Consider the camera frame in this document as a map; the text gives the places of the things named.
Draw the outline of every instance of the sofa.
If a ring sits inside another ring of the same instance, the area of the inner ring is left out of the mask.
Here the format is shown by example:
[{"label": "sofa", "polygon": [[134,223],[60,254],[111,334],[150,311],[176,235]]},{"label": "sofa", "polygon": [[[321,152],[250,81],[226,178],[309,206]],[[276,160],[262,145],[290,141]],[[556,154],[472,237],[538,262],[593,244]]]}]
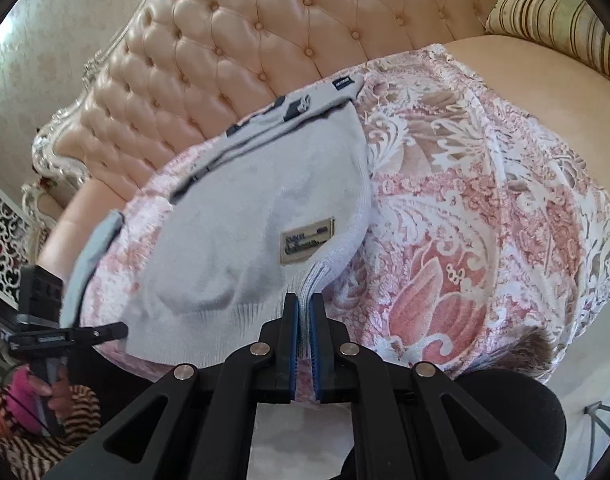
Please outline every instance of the sofa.
[{"label": "sofa", "polygon": [[[67,281],[93,228],[175,155],[345,67],[443,43],[562,136],[610,192],[610,81],[564,54],[485,35],[497,0],[142,0],[38,133],[43,177],[77,191],[35,261]],[[28,186],[34,218],[42,189]]]}]

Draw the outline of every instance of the floral pattern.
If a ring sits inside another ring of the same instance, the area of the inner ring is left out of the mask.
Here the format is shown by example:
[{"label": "floral pattern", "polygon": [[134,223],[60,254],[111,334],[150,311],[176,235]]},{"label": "floral pattern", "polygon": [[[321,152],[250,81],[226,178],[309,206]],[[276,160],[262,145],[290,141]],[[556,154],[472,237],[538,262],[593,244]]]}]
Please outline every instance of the floral pattern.
[{"label": "floral pattern", "polygon": [[[546,380],[610,299],[607,193],[560,137],[443,46],[342,74],[357,72],[373,217],[324,291],[329,316],[390,362],[429,360],[452,376],[495,364]],[[119,319],[172,210],[166,197],[213,142],[179,155],[128,204],[83,324]],[[101,352],[152,380],[169,370],[116,342]]]}]

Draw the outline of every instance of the person's hand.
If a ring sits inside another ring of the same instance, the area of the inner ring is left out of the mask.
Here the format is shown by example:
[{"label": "person's hand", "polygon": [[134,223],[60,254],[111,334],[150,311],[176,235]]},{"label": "person's hand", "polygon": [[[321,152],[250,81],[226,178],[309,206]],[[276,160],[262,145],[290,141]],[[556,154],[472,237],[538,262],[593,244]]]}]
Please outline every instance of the person's hand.
[{"label": "person's hand", "polygon": [[58,381],[51,386],[31,373],[27,375],[27,382],[36,395],[51,397],[47,402],[47,406],[56,413],[61,422],[64,423],[71,416],[72,400],[67,368],[60,365]]}]

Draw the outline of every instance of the metal screw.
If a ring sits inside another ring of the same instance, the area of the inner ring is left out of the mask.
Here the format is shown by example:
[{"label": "metal screw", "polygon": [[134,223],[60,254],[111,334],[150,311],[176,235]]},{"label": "metal screw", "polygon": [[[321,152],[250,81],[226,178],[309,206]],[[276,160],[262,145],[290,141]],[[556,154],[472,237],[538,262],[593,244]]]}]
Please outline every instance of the metal screw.
[{"label": "metal screw", "polygon": [[249,351],[253,355],[267,355],[269,353],[269,350],[271,350],[271,349],[272,349],[271,346],[269,346],[267,343],[263,343],[263,342],[254,343],[253,345],[251,345],[249,347]]},{"label": "metal screw", "polygon": [[180,365],[174,369],[174,377],[179,381],[189,379],[194,374],[194,369],[189,365]]},{"label": "metal screw", "polygon": [[357,355],[360,352],[360,347],[356,343],[343,343],[341,344],[342,355]]},{"label": "metal screw", "polygon": [[421,377],[433,377],[436,373],[436,367],[431,363],[420,363],[416,367],[416,373]]}]

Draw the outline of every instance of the wall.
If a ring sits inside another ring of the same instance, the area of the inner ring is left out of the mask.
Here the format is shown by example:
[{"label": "wall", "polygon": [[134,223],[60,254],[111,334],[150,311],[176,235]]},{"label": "wall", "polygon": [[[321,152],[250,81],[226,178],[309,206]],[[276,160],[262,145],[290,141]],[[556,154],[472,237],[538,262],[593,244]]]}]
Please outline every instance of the wall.
[{"label": "wall", "polygon": [[82,89],[84,63],[138,0],[18,0],[0,26],[0,187],[20,203],[36,128]]}]

